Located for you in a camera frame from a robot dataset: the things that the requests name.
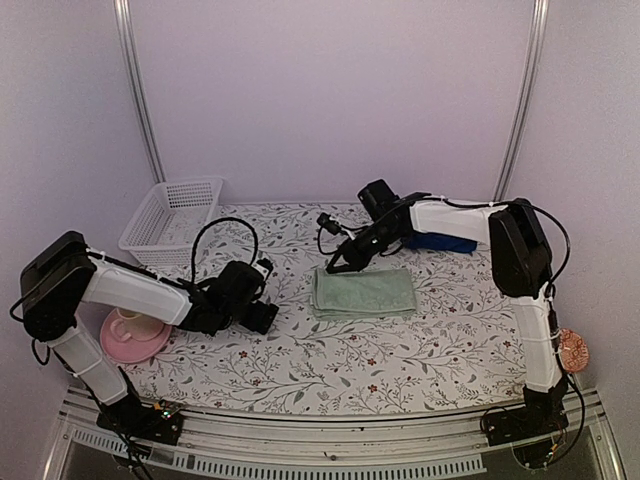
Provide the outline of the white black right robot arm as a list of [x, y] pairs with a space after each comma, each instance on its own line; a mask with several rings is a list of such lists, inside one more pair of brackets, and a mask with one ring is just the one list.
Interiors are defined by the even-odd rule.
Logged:
[[559, 274], [538, 220], [541, 209], [526, 199], [470, 203], [426, 192], [399, 197], [384, 180], [369, 183], [358, 198], [369, 225], [349, 228], [327, 213], [317, 219], [320, 230], [346, 238], [333, 253], [328, 272], [359, 272], [391, 244], [417, 234], [488, 246], [493, 282], [511, 301], [526, 366], [524, 407], [511, 419], [527, 436], [565, 426], [563, 398], [569, 380], [559, 360], [560, 328], [553, 308]]

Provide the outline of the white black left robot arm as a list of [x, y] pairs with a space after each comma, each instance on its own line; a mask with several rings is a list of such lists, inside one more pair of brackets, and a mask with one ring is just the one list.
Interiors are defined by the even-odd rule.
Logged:
[[231, 261], [202, 281], [170, 280], [95, 251], [81, 233], [68, 231], [22, 269], [20, 297], [10, 314], [110, 407], [116, 424], [138, 434], [148, 426], [148, 412], [132, 399], [135, 390], [126, 375], [86, 330], [82, 308], [121, 309], [210, 336], [232, 323], [265, 334], [278, 311], [260, 299], [273, 270], [270, 260], [253, 258]]

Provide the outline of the light green towel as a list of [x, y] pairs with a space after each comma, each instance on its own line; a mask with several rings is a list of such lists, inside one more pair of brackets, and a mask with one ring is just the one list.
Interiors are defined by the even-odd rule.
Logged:
[[411, 275], [404, 268], [341, 274], [316, 269], [310, 305], [320, 321], [402, 317], [417, 311]]

